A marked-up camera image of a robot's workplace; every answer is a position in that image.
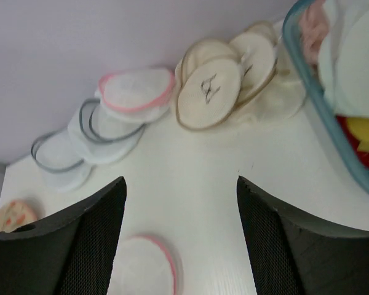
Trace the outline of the white bag pink trim back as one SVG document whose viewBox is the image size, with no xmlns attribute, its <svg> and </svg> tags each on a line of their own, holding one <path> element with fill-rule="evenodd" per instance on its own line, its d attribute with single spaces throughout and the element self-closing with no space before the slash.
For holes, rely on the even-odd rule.
<svg viewBox="0 0 369 295">
<path fill-rule="evenodd" d="M 131 123 L 151 123 L 168 110 L 175 77 L 167 68 L 133 69 L 104 75 L 95 97 L 111 116 Z"/>
</svg>

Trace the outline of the white bag blue trim right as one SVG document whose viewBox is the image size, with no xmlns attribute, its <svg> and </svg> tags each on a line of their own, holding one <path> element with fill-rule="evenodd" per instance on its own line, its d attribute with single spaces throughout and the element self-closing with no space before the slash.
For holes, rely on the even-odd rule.
<svg viewBox="0 0 369 295">
<path fill-rule="evenodd" d="M 92 165 L 123 159 L 139 142 L 146 124 L 125 122 L 105 110 L 97 98 L 86 99 L 67 130 L 75 151 Z"/>
</svg>

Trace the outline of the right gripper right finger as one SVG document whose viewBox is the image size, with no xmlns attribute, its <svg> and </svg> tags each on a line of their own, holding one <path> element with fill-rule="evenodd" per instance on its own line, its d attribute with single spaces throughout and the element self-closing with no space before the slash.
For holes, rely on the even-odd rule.
<svg viewBox="0 0 369 295">
<path fill-rule="evenodd" d="M 257 294 L 369 294 L 369 231 L 319 218 L 237 180 Z"/>
</svg>

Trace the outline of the yellow bra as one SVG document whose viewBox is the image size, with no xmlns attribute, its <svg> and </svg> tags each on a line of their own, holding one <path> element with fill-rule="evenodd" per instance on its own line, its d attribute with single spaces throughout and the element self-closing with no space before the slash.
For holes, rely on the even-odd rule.
<svg viewBox="0 0 369 295">
<path fill-rule="evenodd" d="M 359 161 L 369 170 L 369 119 L 336 117 Z"/>
</svg>

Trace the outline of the pink satin bra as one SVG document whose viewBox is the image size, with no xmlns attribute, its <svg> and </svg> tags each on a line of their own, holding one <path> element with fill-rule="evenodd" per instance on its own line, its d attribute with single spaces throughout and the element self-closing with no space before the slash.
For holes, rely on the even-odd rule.
<svg viewBox="0 0 369 295">
<path fill-rule="evenodd" d="M 312 66 L 317 64 L 322 41 L 329 32 L 324 3 L 325 1 L 314 1 L 304 10 L 298 21 L 303 55 Z"/>
</svg>

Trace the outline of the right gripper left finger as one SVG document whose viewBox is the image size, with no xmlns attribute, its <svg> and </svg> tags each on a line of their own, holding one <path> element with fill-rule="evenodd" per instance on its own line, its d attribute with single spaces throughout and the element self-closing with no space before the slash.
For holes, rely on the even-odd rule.
<svg viewBox="0 0 369 295">
<path fill-rule="evenodd" d="M 126 196 L 119 177 L 48 217 L 0 232 L 0 294 L 106 294 Z"/>
</svg>

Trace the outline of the white bag blue trim left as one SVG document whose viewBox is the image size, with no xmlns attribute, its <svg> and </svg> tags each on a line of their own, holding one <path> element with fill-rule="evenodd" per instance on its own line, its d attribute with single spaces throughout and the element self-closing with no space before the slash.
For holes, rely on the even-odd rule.
<svg viewBox="0 0 369 295">
<path fill-rule="evenodd" d="M 39 136 L 30 153 L 46 185 L 58 192 L 81 187 L 92 171 L 92 166 L 75 151 L 67 129 Z"/>
</svg>

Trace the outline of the beige laundry bag rear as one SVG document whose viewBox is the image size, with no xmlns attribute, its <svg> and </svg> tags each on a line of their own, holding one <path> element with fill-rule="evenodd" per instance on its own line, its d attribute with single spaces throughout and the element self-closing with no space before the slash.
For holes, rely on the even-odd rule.
<svg viewBox="0 0 369 295">
<path fill-rule="evenodd" d="M 266 125 L 293 117 L 306 91 L 272 23 L 250 25 L 229 45 L 240 55 L 244 73 L 231 120 Z"/>
</svg>

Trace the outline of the floral patterned laundry bag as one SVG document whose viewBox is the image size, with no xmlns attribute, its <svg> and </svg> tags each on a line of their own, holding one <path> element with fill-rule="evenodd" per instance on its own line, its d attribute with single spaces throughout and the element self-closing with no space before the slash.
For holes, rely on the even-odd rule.
<svg viewBox="0 0 369 295">
<path fill-rule="evenodd" d="M 44 216 L 44 206 L 37 199 L 11 200 L 0 206 L 0 232 L 13 232 Z"/>
</svg>

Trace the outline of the white mesh bag pink trim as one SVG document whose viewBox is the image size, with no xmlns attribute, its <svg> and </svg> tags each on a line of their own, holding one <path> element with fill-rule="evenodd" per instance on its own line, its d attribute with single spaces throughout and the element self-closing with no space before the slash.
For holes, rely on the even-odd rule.
<svg viewBox="0 0 369 295">
<path fill-rule="evenodd" d="M 107 293 L 182 294 L 183 280 L 174 245 L 158 235 L 138 234 L 119 241 Z"/>
</svg>

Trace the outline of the teal plastic basket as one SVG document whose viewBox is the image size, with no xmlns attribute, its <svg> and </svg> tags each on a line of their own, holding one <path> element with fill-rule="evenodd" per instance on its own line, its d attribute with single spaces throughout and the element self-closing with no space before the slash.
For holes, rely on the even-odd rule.
<svg viewBox="0 0 369 295">
<path fill-rule="evenodd" d="M 301 50 L 298 19 L 310 4 L 312 4 L 312 1 L 297 1 L 294 3 L 284 18 L 282 38 L 309 99 L 312 101 L 337 153 L 351 174 L 352 179 L 369 194 L 369 169 L 362 165 L 353 148 L 351 148 L 340 124 L 323 97 L 321 84 L 314 77 L 314 72 L 306 63 Z"/>
</svg>

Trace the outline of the white bra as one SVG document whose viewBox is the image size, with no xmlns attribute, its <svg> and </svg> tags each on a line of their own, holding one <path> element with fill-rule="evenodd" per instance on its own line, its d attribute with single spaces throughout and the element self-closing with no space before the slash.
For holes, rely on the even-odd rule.
<svg viewBox="0 0 369 295">
<path fill-rule="evenodd" d="M 322 7 L 329 24 L 318 59 L 325 101 L 335 114 L 369 118 L 369 1 Z"/>
</svg>

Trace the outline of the beige laundry bag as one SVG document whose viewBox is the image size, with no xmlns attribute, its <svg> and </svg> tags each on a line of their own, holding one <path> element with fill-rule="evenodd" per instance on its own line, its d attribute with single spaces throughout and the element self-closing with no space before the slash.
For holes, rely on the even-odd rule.
<svg viewBox="0 0 369 295">
<path fill-rule="evenodd" d="M 191 132 L 223 124 L 237 103 L 242 79 L 237 50 L 219 39 L 194 43 L 175 68 L 172 106 L 178 124 Z"/>
<path fill-rule="evenodd" d="M 229 45 L 240 55 L 244 73 L 231 120 L 266 125 L 293 117 L 306 91 L 272 23 L 250 25 Z"/>
</svg>

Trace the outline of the beige laundry bag front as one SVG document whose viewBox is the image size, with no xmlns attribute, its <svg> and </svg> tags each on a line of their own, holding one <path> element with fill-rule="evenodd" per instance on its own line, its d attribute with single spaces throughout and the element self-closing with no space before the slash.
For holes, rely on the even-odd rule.
<svg viewBox="0 0 369 295">
<path fill-rule="evenodd" d="M 191 132 L 223 124 L 237 103 L 242 79 L 237 50 L 219 39 L 194 43 L 175 68 L 172 106 L 178 124 Z"/>
</svg>

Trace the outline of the white bag blue trim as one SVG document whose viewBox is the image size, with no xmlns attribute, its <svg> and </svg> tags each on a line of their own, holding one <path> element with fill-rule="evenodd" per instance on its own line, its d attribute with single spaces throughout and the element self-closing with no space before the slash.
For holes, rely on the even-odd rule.
<svg viewBox="0 0 369 295">
<path fill-rule="evenodd" d="M 30 153 L 46 185 L 58 192 L 81 187 L 92 171 L 92 166 L 75 151 L 67 129 L 39 136 Z"/>
<path fill-rule="evenodd" d="M 139 142 L 146 124 L 125 122 L 105 110 L 97 98 L 86 99 L 67 130 L 75 151 L 92 165 L 123 159 Z"/>
</svg>

